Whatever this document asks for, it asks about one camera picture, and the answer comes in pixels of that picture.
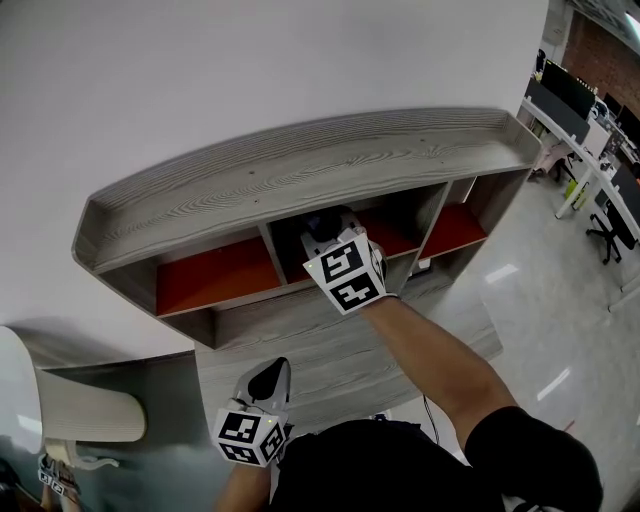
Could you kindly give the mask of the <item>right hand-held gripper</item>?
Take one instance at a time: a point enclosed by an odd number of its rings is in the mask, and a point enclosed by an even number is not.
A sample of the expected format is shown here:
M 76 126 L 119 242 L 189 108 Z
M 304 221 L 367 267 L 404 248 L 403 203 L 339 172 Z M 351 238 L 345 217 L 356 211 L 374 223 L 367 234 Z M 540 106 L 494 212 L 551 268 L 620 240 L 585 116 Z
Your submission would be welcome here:
M 382 246 L 372 241 L 355 214 L 343 215 L 344 230 L 324 243 L 306 229 L 301 242 L 308 260 L 304 269 L 343 315 L 377 300 L 393 297 L 387 289 L 388 264 Z

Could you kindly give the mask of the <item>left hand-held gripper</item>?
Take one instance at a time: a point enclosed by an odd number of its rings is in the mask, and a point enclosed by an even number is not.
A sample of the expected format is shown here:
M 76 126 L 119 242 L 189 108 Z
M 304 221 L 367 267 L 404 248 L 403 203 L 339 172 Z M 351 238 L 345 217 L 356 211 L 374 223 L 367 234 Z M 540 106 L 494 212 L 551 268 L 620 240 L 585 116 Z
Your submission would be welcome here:
M 290 386 L 291 367 L 283 357 L 239 378 L 213 427 L 213 441 L 225 460 L 259 467 L 271 463 L 288 436 Z

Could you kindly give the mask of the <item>dark blue cloth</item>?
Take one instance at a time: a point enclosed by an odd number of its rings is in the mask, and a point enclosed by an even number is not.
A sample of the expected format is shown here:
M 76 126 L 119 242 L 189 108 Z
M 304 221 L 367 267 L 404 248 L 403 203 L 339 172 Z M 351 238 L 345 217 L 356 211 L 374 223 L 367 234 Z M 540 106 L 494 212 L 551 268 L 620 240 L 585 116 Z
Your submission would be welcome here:
M 344 230 L 343 215 L 348 212 L 344 206 L 329 207 L 305 214 L 303 223 L 314 241 L 324 243 L 336 239 Z

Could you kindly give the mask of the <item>grey wood-grain shelf unit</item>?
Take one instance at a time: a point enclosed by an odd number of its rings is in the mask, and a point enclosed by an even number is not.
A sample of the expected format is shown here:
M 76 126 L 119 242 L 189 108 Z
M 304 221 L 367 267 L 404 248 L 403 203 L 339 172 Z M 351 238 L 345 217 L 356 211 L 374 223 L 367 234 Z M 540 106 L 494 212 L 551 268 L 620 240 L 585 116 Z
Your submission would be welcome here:
M 344 206 L 384 249 L 389 291 L 435 301 L 496 228 L 540 149 L 510 113 L 483 108 L 255 132 L 94 193 L 72 254 L 139 310 L 215 349 L 228 312 L 322 293 L 303 267 L 303 216 Z M 431 269 L 413 275 L 424 258 Z

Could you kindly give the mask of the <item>person's left forearm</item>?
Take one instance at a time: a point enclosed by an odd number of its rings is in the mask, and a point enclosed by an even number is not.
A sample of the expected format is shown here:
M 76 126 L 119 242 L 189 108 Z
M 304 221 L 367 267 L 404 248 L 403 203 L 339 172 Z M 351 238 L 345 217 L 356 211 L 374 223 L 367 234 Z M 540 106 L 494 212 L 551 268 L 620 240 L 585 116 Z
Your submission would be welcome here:
M 264 512 L 271 493 L 269 467 L 236 464 L 214 505 L 214 512 Z

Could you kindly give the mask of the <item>person's right forearm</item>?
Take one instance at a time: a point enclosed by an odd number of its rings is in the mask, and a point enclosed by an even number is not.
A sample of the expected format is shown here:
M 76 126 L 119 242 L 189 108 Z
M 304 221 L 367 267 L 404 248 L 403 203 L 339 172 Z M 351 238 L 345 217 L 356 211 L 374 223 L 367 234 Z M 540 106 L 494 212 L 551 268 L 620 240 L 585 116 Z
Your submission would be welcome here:
M 488 415 L 517 405 L 487 361 L 399 298 L 384 297 L 360 313 L 416 388 L 451 421 L 460 447 Z

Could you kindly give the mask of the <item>black desk divider panel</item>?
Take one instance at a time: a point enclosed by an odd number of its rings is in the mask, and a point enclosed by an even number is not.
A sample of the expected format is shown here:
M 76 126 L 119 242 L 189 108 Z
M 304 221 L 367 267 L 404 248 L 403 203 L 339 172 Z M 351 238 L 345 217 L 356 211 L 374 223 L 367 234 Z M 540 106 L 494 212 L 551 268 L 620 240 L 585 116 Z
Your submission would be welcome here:
M 577 143 L 584 143 L 590 129 L 588 121 L 581 118 L 568 104 L 536 79 L 529 80 L 524 98 L 547 115 Z
M 629 209 L 640 208 L 640 184 L 628 167 L 621 165 L 617 169 L 612 184 Z

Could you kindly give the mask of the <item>long white office desk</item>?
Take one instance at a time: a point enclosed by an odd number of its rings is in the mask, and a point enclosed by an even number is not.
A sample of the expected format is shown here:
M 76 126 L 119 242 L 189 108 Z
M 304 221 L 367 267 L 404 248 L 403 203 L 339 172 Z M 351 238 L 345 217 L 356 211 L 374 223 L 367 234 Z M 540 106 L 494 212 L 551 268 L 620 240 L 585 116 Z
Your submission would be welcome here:
M 591 156 L 586 149 L 570 137 L 562 128 L 560 128 L 554 121 L 552 121 L 541 110 L 533 106 L 525 98 L 522 101 L 521 108 L 528 111 L 536 120 L 540 121 L 546 128 L 549 129 L 557 138 L 566 142 L 576 155 L 583 160 L 587 170 L 578 181 L 577 188 L 573 191 L 568 199 L 565 199 L 564 203 L 555 212 L 555 217 L 561 219 L 563 215 L 569 210 L 571 203 L 576 198 L 580 189 L 589 182 L 590 185 L 595 185 L 598 191 L 604 191 L 617 208 L 618 212 L 623 217 L 627 226 L 631 229 L 634 237 L 640 241 L 640 224 L 635 220 L 631 211 L 614 188 L 611 178 L 605 171 L 600 169 L 599 161 Z M 624 304 L 631 299 L 640 296 L 640 272 L 634 276 L 631 280 L 627 281 L 620 287 L 619 297 L 610 303 L 607 307 L 610 313 L 614 313 L 620 309 Z

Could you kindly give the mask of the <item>large black monitor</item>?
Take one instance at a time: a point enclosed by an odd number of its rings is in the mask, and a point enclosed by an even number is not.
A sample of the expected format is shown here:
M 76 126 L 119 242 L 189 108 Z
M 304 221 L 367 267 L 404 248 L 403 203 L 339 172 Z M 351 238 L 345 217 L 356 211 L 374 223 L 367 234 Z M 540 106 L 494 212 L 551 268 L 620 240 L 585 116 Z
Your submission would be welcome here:
M 547 59 L 540 83 L 580 118 L 587 120 L 595 104 L 594 92 L 561 66 Z

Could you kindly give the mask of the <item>person's black shirt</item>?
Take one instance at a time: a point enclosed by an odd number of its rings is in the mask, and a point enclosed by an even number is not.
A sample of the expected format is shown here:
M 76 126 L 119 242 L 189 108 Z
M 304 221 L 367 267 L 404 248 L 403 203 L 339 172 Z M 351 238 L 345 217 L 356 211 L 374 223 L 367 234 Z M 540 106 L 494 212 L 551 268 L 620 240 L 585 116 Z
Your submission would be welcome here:
M 458 460 L 416 424 L 357 420 L 293 440 L 269 512 L 599 512 L 590 451 L 519 407 L 480 421 Z

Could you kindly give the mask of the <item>ornate curved-leg chair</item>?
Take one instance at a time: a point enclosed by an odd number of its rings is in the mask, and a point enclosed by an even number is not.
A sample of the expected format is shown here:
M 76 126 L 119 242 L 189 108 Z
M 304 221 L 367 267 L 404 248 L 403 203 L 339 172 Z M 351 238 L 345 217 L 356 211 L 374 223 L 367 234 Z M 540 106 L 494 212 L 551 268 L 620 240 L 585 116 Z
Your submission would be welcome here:
M 113 458 L 98 458 L 94 456 L 81 456 L 77 452 L 76 442 L 46 438 L 44 440 L 46 453 L 55 461 L 62 462 L 66 466 L 84 471 L 95 471 L 102 467 L 112 466 L 118 468 L 120 463 Z

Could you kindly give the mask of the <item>bright green bag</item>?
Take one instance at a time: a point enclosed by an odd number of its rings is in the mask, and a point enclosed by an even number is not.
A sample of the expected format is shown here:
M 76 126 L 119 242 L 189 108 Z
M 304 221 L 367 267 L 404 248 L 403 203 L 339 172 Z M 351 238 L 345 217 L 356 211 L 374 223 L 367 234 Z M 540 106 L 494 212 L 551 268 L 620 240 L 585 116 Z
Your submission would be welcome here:
M 574 211 L 578 211 L 579 209 L 582 208 L 582 206 L 584 205 L 584 203 L 586 202 L 586 195 L 585 195 L 585 190 L 587 189 L 589 185 L 589 182 L 586 182 L 586 185 L 583 186 L 579 193 L 577 194 L 576 198 L 574 199 L 574 201 L 571 203 L 571 208 Z M 571 194 L 573 193 L 573 191 L 577 188 L 578 186 L 578 182 L 575 179 L 570 179 L 567 185 L 567 188 L 565 190 L 565 198 L 568 199 Z

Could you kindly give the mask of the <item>black office chair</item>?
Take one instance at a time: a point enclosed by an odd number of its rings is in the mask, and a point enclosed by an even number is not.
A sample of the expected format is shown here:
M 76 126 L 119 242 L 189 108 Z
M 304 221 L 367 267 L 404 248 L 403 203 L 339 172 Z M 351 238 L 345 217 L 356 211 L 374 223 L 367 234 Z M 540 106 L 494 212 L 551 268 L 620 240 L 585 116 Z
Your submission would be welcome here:
M 590 219 L 595 220 L 600 228 L 589 228 L 586 230 L 585 234 L 587 236 L 598 236 L 606 242 L 606 256 L 602 263 L 607 265 L 610 262 L 612 255 L 615 256 L 614 261 L 616 263 L 619 263 L 622 259 L 616 240 L 619 240 L 627 249 L 633 250 L 637 245 L 637 239 L 634 237 L 631 229 L 627 226 L 623 217 L 610 199 L 605 202 L 605 206 L 606 217 L 610 223 L 610 227 L 607 228 L 599 217 L 595 214 L 591 214 Z

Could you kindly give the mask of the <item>white round pedestal table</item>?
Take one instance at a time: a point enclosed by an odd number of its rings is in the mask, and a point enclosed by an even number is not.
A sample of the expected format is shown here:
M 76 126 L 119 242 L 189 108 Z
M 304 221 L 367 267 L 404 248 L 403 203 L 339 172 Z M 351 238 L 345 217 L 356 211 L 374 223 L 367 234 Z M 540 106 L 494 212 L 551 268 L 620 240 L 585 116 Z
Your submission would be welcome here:
M 36 454 L 47 439 L 125 443 L 145 432 L 133 396 L 37 368 L 21 338 L 0 326 L 0 437 Z

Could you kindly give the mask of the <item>white wall electrical box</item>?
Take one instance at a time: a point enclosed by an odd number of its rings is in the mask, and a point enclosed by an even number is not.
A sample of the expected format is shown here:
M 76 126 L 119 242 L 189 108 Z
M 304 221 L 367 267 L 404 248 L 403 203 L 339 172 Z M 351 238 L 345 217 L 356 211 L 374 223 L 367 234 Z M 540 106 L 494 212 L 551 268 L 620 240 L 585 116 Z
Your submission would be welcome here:
M 553 46 L 558 46 L 564 40 L 566 20 L 562 13 L 548 10 L 542 34 L 542 40 Z

